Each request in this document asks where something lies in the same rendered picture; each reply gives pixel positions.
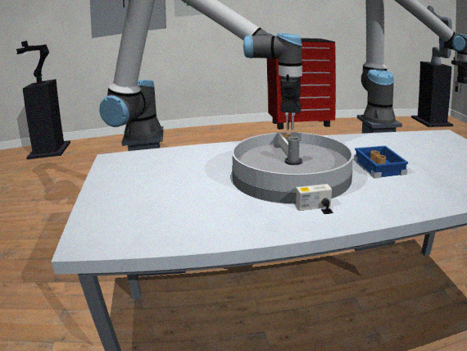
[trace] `table top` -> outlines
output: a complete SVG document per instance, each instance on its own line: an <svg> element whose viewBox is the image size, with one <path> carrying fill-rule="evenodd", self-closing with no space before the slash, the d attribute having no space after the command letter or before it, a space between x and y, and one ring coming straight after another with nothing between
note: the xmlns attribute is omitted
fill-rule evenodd
<svg viewBox="0 0 467 351"><path fill-rule="evenodd" d="M52 259L57 274L225 267L304 256L467 224L467 139L450 130L330 135L388 146L407 175L354 161L333 214L252 198L232 184L238 142L98 155Z"/></svg>

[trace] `blue plastic container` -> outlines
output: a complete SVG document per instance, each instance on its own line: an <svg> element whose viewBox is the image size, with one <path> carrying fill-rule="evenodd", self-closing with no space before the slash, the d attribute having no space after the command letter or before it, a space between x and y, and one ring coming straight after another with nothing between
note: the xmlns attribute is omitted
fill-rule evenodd
<svg viewBox="0 0 467 351"><path fill-rule="evenodd" d="M370 158L372 150L379 151L386 156L386 163L379 165ZM367 170L374 178L384 176L399 176L407 173L407 162L387 146L372 146L369 148L355 148L356 162Z"/></svg>

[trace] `red tool cabinet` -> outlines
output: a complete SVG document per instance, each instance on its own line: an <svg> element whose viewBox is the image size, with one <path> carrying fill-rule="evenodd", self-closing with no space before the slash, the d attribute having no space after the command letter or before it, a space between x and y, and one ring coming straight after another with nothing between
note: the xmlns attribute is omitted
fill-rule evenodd
<svg viewBox="0 0 467 351"><path fill-rule="evenodd" d="M303 76L300 104L302 111L295 122L323 121L330 126L336 119L336 45L325 39L302 39ZM275 58L267 59L268 112L278 129L283 128L285 114L280 111L279 64Z"/></svg>

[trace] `white control box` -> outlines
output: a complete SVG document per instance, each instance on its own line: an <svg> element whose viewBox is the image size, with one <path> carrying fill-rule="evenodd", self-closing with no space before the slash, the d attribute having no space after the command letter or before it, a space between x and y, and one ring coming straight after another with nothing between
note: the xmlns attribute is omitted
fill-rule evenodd
<svg viewBox="0 0 467 351"><path fill-rule="evenodd" d="M300 211L324 208L321 203L324 198L329 200L330 206L333 190L327 184L299 186L295 190L297 193L295 204Z"/></svg>

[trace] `round gray tray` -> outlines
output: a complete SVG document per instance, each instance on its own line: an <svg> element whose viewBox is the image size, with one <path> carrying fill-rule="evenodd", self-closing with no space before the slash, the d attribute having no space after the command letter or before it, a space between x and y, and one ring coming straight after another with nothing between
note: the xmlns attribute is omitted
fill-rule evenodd
<svg viewBox="0 0 467 351"><path fill-rule="evenodd" d="M351 185L351 150L321 135L290 133L300 139L300 165L285 163L279 133L243 140L233 151L232 181L245 194L275 203L295 203L295 188L328 184L333 198Z"/></svg>

